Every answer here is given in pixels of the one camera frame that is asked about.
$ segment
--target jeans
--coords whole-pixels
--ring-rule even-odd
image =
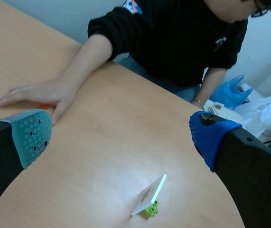
[[[170,82],[163,78],[158,78],[149,75],[144,68],[142,68],[132,56],[128,56],[127,58],[123,58],[121,61],[118,62],[123,67],[133,71],[134,73],[144,77],[145,79],[157,84],[160,87],[172,92],[176,96],[191,102],[196,94],[198,93],[200,86],[197,85],[195,87],[187,88],[187,87],[180,87],[173,82]]]

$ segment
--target black sweatshirt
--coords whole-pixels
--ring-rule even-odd
[[[202,83],[205,68],[236,63],[247,23],[219,20],[203,0],[127,0],[91,20],[88,35],[111,41],[110,60],[129,52],[152,76],[191,87]]]

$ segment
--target orange object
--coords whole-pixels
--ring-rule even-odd
[[[51,106],[51,105],[49,105],[49,104],[41,104],[41,105],[38,106],[37,108],[38,108],[38,109],[46,110],[46,109],[48,109],[50,106]]]

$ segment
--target green lego block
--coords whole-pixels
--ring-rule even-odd
[[[152,206],[147,207],[146,209],[141,211],[142,215],[148,218],[154,216],[154,214],[157,214],[159,212],[158,205],[159,205],[159,202],[155,201]]]

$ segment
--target teal gripper pad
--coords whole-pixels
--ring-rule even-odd
[[[45,110],[18,113],[0,119],[0,122],[11,124],[12,138],[24,169],[45,151],[51,139],[51,117]]]

